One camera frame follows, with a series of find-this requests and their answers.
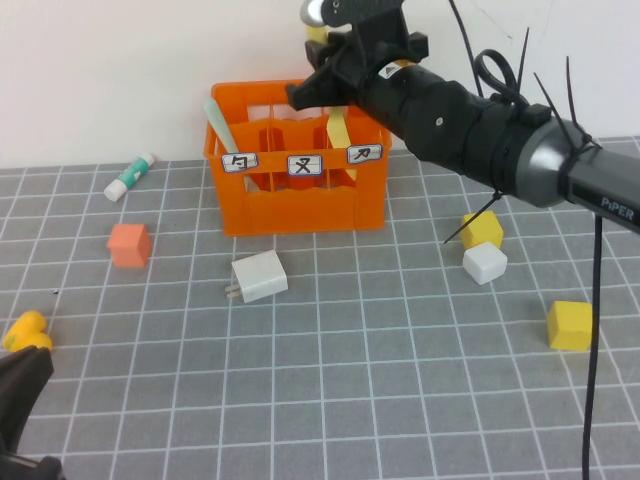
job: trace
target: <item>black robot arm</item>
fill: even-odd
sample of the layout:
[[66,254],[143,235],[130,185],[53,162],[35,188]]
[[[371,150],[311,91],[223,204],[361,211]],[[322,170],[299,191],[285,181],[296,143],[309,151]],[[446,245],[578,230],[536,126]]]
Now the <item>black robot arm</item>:
[[[474,68],[496,90],[490,99],[418,63],[428,38],[409,34],[404,0],[307,0],[310,26],[341,27],[329,44],[306,43],[315,73],[289,86],[297,110],[355,104],[403,139],[419,160],[436,163],[537,207],[568,200],[640,233],[640,162],[589,148],[572,122],[529,105],[508,62],[482,52]],[[486,68],[495,62],[504,79]]]

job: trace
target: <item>white label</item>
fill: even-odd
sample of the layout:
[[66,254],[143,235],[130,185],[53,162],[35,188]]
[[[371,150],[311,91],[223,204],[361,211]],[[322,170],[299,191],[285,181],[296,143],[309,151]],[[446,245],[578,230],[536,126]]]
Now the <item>white label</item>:
[[354,145],[347,150],[348,162],[351,165],[380,160],[382,158],[382,145]]
[[386,80],[389,80],[400,70],[411,65],[415,65],[415,63],[410,62],[409,60],[396,60],[395,62],[391,62],[385,65],[382,70],[378,72],[378,75]]
[[255,153],[229,153],[222,156],[222,166],[227,173],[244,172],[258,166]]
[[292,177],[309,177],[322,175],[322,157],[320,155],[296,155],[289,157],[289,175]]

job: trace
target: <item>white wall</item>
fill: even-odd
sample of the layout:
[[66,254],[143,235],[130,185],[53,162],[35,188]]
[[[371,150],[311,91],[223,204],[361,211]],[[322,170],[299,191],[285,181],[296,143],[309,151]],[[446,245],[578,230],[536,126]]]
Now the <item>white wall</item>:
[[[596,135],[640,133],[640,2],[458,3],[476,53],[497,48],[515,65],[532,27],[524,85],[532,100],[542,100],[535,70],[566,112],[570,54],[582,122]],[[118,162],[142,151],[202,158],[201,105],[211,84],[310,72],[300,4],[0,0],[0,167]],[[405,11],[410,28],[430,36],[425,65],[471,87],[448,2],[407,0]]]

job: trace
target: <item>white power adapter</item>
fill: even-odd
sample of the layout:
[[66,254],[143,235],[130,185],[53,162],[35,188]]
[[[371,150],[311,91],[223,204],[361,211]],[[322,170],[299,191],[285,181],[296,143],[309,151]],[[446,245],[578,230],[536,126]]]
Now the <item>white power adapter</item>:
[[289,289],[287,274],[275,250],[231,262],[238,283],[226,288],[227,298],[254,302]]

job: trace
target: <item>white cube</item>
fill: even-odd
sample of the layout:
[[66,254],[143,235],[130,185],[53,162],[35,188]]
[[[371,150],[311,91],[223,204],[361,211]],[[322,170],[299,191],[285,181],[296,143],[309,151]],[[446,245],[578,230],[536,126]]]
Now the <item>white cube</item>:
[[484,285],[504,275],[507,263],[507,256],[493,243],[487,242],[467,250],[462,266],[479,285]]

